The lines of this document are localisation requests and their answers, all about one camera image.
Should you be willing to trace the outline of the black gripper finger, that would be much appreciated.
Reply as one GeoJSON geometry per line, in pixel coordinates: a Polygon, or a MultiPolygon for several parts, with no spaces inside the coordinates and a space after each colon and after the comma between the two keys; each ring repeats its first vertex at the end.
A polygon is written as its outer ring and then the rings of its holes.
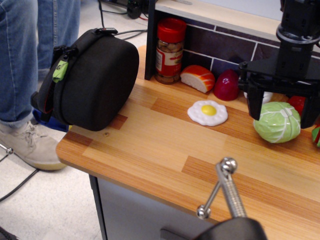
{"type": "Polygon", "coordinates": [[[254,120],[259,120],[264,99],[264,89],[250,81],[247,88],[247,104],[250,116],[254,120]]]}
{"type": "Polygon", "coordinates": [[[316,86],[301,86],[300,96],[305,97],[300,126],[306,129],[312,127],[320,115],[320,90],[316,86]]]}

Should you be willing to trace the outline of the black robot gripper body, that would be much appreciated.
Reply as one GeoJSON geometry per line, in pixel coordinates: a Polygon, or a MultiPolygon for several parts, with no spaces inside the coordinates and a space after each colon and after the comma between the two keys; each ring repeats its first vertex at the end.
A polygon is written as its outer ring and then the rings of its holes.
{"type": "Polygon", "coordinates": [[[320,96],[320,63],[315,59],[310,61],[305,75],[299,75],[294,68],[285,73],[277,71],[276,59],[242,62],[239,70],[238,87],[244,92],[253,87],[288,96],[320,96]]]}

